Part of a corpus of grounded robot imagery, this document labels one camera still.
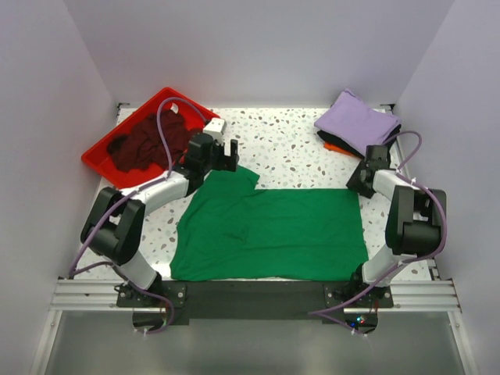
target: speckled tabletop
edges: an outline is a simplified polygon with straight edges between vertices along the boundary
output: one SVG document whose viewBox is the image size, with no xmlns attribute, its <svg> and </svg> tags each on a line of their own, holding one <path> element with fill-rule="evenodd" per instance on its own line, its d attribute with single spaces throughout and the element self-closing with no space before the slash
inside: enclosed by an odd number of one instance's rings
<svg viewBox="0 0 500 375">
<path fill-rule="evenodd" d="M 121 109 L 117 123 L 135 109 Z M 315 119 L 327 109 L 303 108 L 214 108 L 227 121 L 225 139 L 239 142 L 241 166 L 260 175 L 257 188 L 310 189 L 345 188 L 358 165 L 351 156 L 328 151 L 316 135 Z M 399 161 L 396 146 L 391 150 L 393 166 Z M 99 190 L 109 183 L 102 179 Z M 140 250 L 164 279 L 170 278 L 170 261 L 177 246 L 177 223 L 191 197 L 180 199 L 154 211 L 145 219 Z M 390 202 L 379 194 L 371 199 L 359 197 L 363 233 L 369 258 L 384 245 L 384 229 Z M 101 261 L 88 250 L 79 266 Z M 108 267 L 98 267 L 78 276 L 80 279 L 116 280 Z M 406 267 L 395 280 L 431 280 L 426 261 Z"/>
</svg>

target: red plastic bin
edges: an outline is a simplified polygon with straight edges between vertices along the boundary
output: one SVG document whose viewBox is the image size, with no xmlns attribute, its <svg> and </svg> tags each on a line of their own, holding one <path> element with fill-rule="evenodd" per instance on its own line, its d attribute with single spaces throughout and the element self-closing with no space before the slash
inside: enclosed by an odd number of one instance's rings
<svg viewBox="0 0 500 375">
<path fill-rule="evenodd" d="M 121 172 L 113 164 L 106 148 L 108 147 L 109 142 L 116 135 L 129 134 L 132 127 L 134 127 L 136 123 L 141 122 L 151 113 L 156 113 L 158 106 L 163 102 L 163 100 L 176 96 L 191 102 L 208 120 L 218 117 L 215 113 L 209 111 L 207 108 L 199 105 L 198 103 L 193 102 L 190 98 L 186 98 L 170 87 L 165 87 L 158 92 L 158 94 L 149 99 L 141 108 L 132 113 L 119 126 L 107 133 L 103 139 L 89 148 L 81 156 L 82 161 L 119 189 L 132 188 L 133 186 L 143 184 L 144 182 L 162 174 L 164 170 L 154 163 L 152 163 L 147 170 L 134 169 L 128 173 Z M 177 104 L 179 107 L 179 113 L 184 117 L 184 126 L 186 129 L 203 129 L 205 124 L 193 108 L 182 102 L 173 101 L 173 103 Z M 170 105 L 167 103 L 164 108 L 168 109 L 170 108 Z"/>
</svg>

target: maroon cloth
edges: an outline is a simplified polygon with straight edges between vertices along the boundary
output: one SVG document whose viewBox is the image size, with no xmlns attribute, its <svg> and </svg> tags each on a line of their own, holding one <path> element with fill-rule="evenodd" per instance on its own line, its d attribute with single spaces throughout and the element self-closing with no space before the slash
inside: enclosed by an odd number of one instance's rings
<svg viewBox="0 0 500 375">
<path fill-rule="evenodd" d="M 193 131 L 184 127 L 184 118 L 178 113 L 168 109 L 160 116 L 166 143 L 175 160 L 188 147 Z M 146 170 L 151 163 L 156 163 L 165 170 L 169 166 L 154 114 L 134 125 L 130 134 L 117 135 L 109 142 L 107 151 L 115 167 L 122 172 L 133 168 Z"/>
</svg>

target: purple cloth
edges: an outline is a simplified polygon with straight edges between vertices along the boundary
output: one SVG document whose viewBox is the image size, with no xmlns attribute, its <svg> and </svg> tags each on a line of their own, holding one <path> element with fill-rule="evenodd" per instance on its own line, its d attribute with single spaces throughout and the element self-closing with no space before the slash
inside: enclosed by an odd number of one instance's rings
<svg viewBox="0 0 500 375">
<path fill-rule="evenodd" d="M 382 145 L 399 125 L 399 118 L 371 109 L 350 90 L 345 89 L 315 123 L 318 129 L 343 139 L 365 155 L 366 146 Z"/>
</svg>

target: green cloth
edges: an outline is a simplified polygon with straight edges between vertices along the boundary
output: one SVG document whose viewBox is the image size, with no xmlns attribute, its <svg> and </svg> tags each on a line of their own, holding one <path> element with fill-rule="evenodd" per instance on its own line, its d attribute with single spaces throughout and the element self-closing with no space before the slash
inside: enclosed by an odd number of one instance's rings
<svg viewBox="0 0 500 375">
<path fill-rule="evenodd" d="M 358 195 L 255 190 L 259 175 L 210 173 L 180 219 L 173 279 L 348 280 L 368 260 Z"/>
</svg>

